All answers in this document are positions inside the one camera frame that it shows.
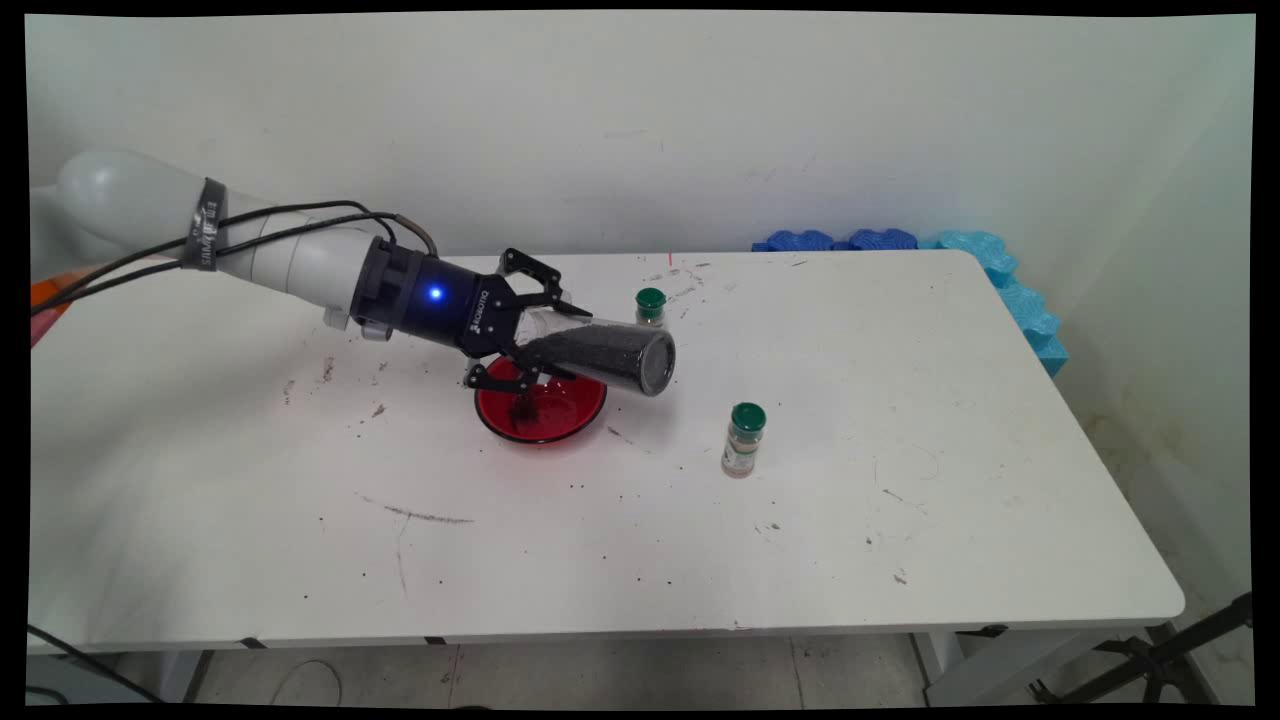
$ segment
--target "blue foam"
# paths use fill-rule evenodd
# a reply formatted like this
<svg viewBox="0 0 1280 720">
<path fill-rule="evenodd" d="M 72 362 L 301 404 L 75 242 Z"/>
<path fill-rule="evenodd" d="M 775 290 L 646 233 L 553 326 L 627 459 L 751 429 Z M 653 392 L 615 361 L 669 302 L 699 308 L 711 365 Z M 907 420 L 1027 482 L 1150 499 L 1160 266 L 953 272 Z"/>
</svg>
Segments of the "blue foam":
<svg viewBox="0 0 1280 720">
<path fill-rule="evenodd" d="M 915 250 L 915 236 L 897 228 L 884 232 L 860 229 L 849 237 L 850 250 Z"/>
<path fill-rule="evenodd" d="M 800 234 L 778 231 L 764 242 L 753 242 L 751 252 L 795 252 L 806 250 L 832 250 L 836 241 L 827 233 L 804 231 Z"/>
<path fill-rule="evenodd" d="M 1044 366 L 1044 370 L 1051 378 L 1056 375 L 1057 372 L 1062 369 L 1062 365 L 1066 365 L 1066 361 L 1071 357 L 1066 354 L 1066 348 L 1062 347 L 1062 343 L 1056 337 L 1048 338 L 1044 347 L 1036 351 L 1036 356 L 1041 359 L 1041 365 Z"/>
<path fill-rule="evenodd" d="M 982 264 L 982 269 L 991 278 L 991 284 L 1005 287 L 1014 279 L 1014 270 L 1018 269 L 1018 260 L 1005 252 L 1005 241 L 989 232 L 955 232 L 947 231 L 934 236 L 937 246 L 947 250 L 964 250 L 973 255 Z"/>
<path fill-rule="evenodd" d="M 1057 334 L 1061 322 L 1044 310 L 1044 296 L 1018 281 L 996 290 L 1032 347 L 1041 350 Z"/>
</svg>

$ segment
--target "red bowl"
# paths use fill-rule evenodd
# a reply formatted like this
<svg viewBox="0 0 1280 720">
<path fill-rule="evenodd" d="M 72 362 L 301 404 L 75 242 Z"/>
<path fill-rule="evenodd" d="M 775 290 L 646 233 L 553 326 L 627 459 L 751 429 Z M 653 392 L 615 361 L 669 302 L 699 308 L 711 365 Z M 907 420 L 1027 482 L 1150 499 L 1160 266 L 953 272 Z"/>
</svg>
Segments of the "red bowl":
<svg viewBox="0 0 1280 720">
<path fill-rule="evenodd" d="M 518 377 L 511 359 L 498 357 L 489 374 L 500 380 Z M 605 387 L 579 375 L 575 380 L 552 378 L 525 395 L 476 391 L 476 415 L 495 434 L 516 442 L 556 442 L 581 430 L 604 407 Z"/>
</svg>

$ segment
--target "green lid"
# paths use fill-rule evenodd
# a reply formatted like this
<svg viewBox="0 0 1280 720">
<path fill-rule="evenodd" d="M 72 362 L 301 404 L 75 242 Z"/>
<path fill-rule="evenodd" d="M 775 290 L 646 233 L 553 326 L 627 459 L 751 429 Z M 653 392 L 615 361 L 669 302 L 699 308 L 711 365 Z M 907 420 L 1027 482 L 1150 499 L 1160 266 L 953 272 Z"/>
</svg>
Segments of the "green lid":
<svg viewBox="0 0 1280 720">
<path fill-rule="evenodd" d="M 662 306 L 667 304 L 667 296 L 655 287 L 646 287 L 636 293 L 636 306 L 641 318 L 660 318 Z"/>
<path fill-rule="evenodd" d="M 739 402 L 730 415 L 733 427 L 744 433 L 758 433 L 764 429 L 764 409 L 754 402 Z"/>
</svg>

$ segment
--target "spice jar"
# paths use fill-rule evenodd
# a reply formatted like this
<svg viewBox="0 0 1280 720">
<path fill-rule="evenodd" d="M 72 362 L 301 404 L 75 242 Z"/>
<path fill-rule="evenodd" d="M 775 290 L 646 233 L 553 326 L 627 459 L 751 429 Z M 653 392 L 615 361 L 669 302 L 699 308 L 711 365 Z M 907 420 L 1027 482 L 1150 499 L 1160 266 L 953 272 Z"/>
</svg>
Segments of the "spice jar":
<svg viewBox="0 0 1280 720">
<path fill-rule="evenodd" d="M 764 437 L 764 409 L 754 402 L 739 402 L 730 414 L 728 437 L 721 466 L 735 478 L 745 478 L 755 469 L 755 451 Z"/>
<path fill-rule="evenodd" d="M 663 322 L 663 305 L 667 296 L 655 287 L 646 287 L 636 293 L 636 324 L 650 328 L 660 328 Z"/>
</svg>

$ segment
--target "cable strap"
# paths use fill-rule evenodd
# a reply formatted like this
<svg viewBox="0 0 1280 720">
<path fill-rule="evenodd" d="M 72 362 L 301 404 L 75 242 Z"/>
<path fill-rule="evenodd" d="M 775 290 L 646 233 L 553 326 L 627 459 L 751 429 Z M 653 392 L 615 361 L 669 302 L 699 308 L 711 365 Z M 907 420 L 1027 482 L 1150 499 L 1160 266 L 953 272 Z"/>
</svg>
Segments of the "cable strap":
<svg viewBox="0 0 1280 720">
<path fill-rule="evenodd" d="M 227 186 L 205 178 L 200 204 L 191 214 L 191 229 L 182 251 L 182 269 L 212 272 L 218 269 L 216 251 L 227 245 L 227 231 L 221 222 L 227 218 Z"/>
</svg>

